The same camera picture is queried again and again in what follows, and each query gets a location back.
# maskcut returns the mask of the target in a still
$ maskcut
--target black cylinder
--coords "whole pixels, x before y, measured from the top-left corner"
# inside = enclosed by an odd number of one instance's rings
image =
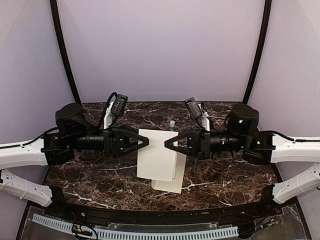
[[[210,152],[220,153],[223,151],[238,152],[244,145],[246,139],[236,136],[228,131],[210,131]]]
[[[98,132],[95,134],[83,134],[68,139],[68,143],[73,149],[77,150],[99,150],[105,149],[104,134]]]

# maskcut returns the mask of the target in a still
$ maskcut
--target gray partition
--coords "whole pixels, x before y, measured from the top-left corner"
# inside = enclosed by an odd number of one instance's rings
[[[58,1],[83,102],[241,101],[262,21],[260,0]]]
[[[272,3],[264,52],[249,101],[260,112],[262,130],[320,137],[319,9],[319,1]],[[284,180],[309,166],[293,162],[278,165]],[[319,194],[313,189],[299,197],[315,240],[320,239]]]
[[[0,1],[0,144],[32,139],[55,126],[55,111],[73,102],[50,3]],[[10,169],[41,183],[47,168]],[[26,201],[0,193],[0,239],[14,240]]]

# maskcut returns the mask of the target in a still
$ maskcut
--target white perforated strip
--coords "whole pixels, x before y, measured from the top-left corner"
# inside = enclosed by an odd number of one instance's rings
[[[38,214],[33,215],[32,221],[60,232],[72,234],[71,222],[56,220]],[[92,232],[87,227],[82,227],[82,229]],[[237,226],[207,231],[178,233],[126,232],[111,231],[100,228],[95,228],[94,230],[97,232],[98,239],[100,240],[218,240],[237,237],[239,235]]]

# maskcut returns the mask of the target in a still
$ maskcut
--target small bottle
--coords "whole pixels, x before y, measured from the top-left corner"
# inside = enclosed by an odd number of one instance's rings
[[[170,121],[170,131],[174,131],[175,130],[175,121],[171,120]]]

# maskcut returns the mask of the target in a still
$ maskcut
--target sheet of paper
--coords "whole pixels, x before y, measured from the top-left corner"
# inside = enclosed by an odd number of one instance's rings
[[[155,190],[181,194],[184,181],[187,156],[178,152],[176,158],[175,178],[172,181],[151,181],[151,187]]]
[[[138,150],[138,178],[173,180],[177,152],[166,148],[165,141],[178,134],[176,131],[139,129],[139,135],[149,138],[149,145]]]

